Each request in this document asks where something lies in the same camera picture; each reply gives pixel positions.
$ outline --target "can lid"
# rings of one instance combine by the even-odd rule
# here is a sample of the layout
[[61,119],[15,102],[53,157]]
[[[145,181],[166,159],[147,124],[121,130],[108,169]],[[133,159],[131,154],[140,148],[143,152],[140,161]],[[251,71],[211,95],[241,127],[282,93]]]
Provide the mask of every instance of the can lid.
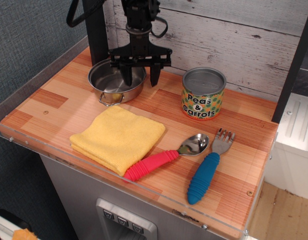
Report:
[[214,95],[224,90],[226,77],[216,69],[196,67],[185,72],[183,85],[197,96]]

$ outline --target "blue fork handle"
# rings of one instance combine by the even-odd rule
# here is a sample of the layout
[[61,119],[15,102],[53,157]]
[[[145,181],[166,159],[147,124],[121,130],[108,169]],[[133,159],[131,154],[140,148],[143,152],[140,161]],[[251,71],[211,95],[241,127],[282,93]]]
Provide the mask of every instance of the blue fork handle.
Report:
[[187,191],[188,203],[193,205],[200,201],[210,186],[216,168],[219,164],[220,156],[218,153],[212,152],[208,154],[200,164],[195,175],[190,181]]

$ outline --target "can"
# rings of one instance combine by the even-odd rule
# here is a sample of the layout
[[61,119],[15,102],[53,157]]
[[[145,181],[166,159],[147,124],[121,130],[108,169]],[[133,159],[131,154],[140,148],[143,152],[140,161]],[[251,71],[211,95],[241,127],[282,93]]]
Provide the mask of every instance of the can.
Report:
[[215,118],[221,109],[226,77],[210,67],[196,67],[183,75],[182,110],[196,120]]

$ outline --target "orange object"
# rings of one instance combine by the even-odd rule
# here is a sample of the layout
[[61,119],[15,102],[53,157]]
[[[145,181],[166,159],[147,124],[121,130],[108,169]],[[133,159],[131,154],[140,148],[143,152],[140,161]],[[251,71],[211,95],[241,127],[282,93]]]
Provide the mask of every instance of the orange object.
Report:
[[28,229],[15,230],[12,240],[37,240],[37,236]]

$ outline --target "pink spoon handle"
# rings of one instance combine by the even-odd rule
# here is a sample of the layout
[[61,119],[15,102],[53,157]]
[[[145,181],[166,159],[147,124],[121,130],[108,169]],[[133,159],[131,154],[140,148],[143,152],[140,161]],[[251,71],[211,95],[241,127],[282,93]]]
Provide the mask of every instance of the pink spoon handle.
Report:
[[131,166],[124,177],[135,181],[159,168],[161,165],[175,160],[179,156],[176,150],[163,151],[159,154],[149,156]]

